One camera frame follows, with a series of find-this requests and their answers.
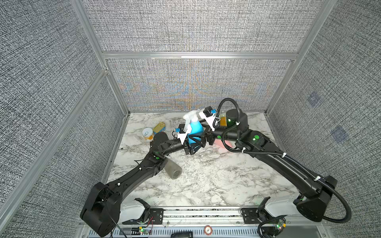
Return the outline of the blue plastic spray bottle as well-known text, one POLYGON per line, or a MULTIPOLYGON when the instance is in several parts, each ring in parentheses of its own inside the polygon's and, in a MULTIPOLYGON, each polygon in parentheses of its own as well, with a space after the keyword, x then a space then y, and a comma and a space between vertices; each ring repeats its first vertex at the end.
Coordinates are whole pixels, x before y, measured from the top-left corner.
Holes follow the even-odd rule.
POLYGON ((191 133, 188 134, 189 144, 194 143, 194 140, 190 139, 191 134, 203 132, 203 126, 201 122, 198 120, 197 116, 194 116, 191 119, 190 126, 191 126, 191 133))

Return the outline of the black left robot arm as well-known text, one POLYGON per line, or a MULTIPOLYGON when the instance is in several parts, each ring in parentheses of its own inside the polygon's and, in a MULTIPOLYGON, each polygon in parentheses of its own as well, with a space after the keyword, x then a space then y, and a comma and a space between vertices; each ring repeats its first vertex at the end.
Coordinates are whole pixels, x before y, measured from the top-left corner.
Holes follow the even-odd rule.
POLYGON ((206 138, 201 133, 186 136, 184 142, 169 139, 164 132, 156 134, 149 152, 134 169, 107 184, 98 182, 93 186, 80 218, 100 237, 108 235, 118 225, 121 203, 140 184, 164 169, 168 154, 180 150, 192 154, 198 146, 206 146, 206 138))

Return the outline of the white translucent spray nozzle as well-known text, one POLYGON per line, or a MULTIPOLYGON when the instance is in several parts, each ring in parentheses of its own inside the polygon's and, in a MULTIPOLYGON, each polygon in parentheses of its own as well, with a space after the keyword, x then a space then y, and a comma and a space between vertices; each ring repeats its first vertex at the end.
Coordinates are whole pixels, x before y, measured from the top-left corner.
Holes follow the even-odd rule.
POLYGON ((185 119, 184 132, 186 131, 188 125, 190 125, 190 120, 191 120, 194 116, 197 116, 197 117, 198 117, 198 110, 190 111, 190 112, 188 112, 187 114, 185 114, 185 115, 183 116, 183 119, 185 119))

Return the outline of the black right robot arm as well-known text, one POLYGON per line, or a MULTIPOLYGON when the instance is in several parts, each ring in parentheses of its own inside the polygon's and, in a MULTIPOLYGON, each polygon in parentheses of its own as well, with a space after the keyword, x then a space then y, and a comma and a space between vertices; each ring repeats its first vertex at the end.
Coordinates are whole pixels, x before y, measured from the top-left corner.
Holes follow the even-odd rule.
POLYGON ((217 118, 216 110, 211 107, 200 112, 191 111, 184 117, 184 134, 181 142, 196 152, 206 143, 212 144, 220 139, 225 148, 233 153, 250 155, 272 167, 298 190, 298 193, 285 199, 267 197, 258 207, 262 221, 287 215, 302 215, 307 219, 320 222, 342 222, 325 215, 332 196, 339 197, 335 191, 337 181, 333 177, 322 177, 301 165, 281 151, 267 136, 249 128, 248 116, 242 110, 232 109, 226 113, 227 125, 216 127, 222 120, 217 118))

